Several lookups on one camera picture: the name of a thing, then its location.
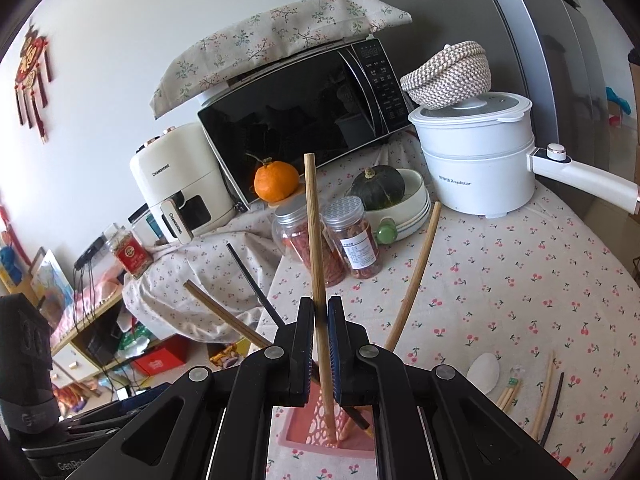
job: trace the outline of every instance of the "green knob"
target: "green knob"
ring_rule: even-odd
[[[385,218],[376,231],[376,240],[383,245],[392,244],[398,238],[396,223],[391,218]]]

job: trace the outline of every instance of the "white wall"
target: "white wall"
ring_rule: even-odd
[[[0,62],[0,192],[28,254],[63,269],[144,200],[129,159],[145,140],[196,120],[195,100],[155,121],[148,103],[169,63],[200,38],[297,0],[43,0],[55,79],[42,118],[49,142],[20,126],[13,79],[26,26]]]
[[[607,86],[631,105],[631,116],[638,117],[629,62],[633,44],[618,20],[602,0],[578,0],[598,49],[602,75]]]

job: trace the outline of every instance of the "jar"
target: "jar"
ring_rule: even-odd
[[[107,247],[125,270],[136,279],[142,276],[154,261],[133,233],[124,227],[119,228],[116,234],[109,238]]]
[[[306,195],[293,196],[278,206],[271,233],[273,240],[285,256],[291,259],[299,258],[311,272],[309,228],[306,221]],[[324,235],[321,237],[321,241],[324,284],[325,286],[334,286],[344,279],[346,270],[335,246]]]
[[[322,211],[322,220],[354,278],[366,280],[382,270],[378,244],[359,197],[344,196],[331,202]]]

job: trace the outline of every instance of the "chinese hanging ornament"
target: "chinese hanging ornament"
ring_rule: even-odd
[[[47,133],[44,129],[44,123],[38,112],[38,104],[36,94],[40,94],[40,102],[42,108],[46,108],[49,101],[44,89],[42,69],[40,59],[44,60],[44,69],[46,70],[47,81],[51,82],[51,69],[49,65],[49,54],[47,46],[49,42],[45,36],[38,36],[38,31],[33,29],[33,25],[29,26],[29,30],[24,37],[24,44],[20,50],[20,66],[15,75],[15,103],[18,107],[18,119],[20,124],[24,124],[26,118],[27,124],[33,128],[33,123],[38,127],[40,140],[47,142]]]

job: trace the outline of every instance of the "microwave control panel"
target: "microwave control panel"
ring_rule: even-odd
[[[389,132],[409,126],[409,112],[404,97],[385,51],[378,40],[369,40],[353,46]]]

